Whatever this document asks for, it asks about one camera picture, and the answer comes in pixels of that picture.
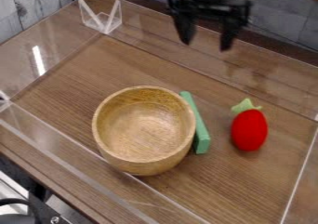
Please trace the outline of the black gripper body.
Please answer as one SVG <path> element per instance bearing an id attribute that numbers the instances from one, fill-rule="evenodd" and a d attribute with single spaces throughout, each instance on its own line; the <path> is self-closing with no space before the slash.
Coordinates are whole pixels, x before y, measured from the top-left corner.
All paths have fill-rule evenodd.
<path id="1" fill-rule="evenodd" d="M 230 16 L 241 16 L 249 21 L 253 3 L 250 0 L 168 0 L 169 13 L 173 10 L 192 12 L 197 19 L 224 20 Z"/>

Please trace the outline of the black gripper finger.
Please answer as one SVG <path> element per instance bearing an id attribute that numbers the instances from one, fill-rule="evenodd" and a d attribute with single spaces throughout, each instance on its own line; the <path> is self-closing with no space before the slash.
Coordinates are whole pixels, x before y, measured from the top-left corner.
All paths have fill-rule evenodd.
<path id="1" fill-rule="evenodd" d="M 181 41 L 190 45 L 197 33 L 197 16 L 192 12 L 173 10 L 172 17 Z"/>
<path id="2" fill-rule="evenodd" d="M 221 51 L 232 49 L 240 31 L 245 26 L 245 21 L 241 16 L 230 16 L 224 19 L 221 33 Z"/>

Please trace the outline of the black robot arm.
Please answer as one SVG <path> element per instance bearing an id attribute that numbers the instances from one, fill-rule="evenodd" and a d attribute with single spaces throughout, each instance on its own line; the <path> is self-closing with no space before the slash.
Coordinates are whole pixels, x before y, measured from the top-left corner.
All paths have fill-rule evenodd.
<path id="1" fill-rule="evenodd" d="M 222 25 L 221 51 L 232 49 L 241 29 L 249 25 L 250 0 L 241 3 L 232 0 L 168 0 L 168 3 L 181 41 L 188 46 L 197 33 L 197 21 L 218 20 Z"/>

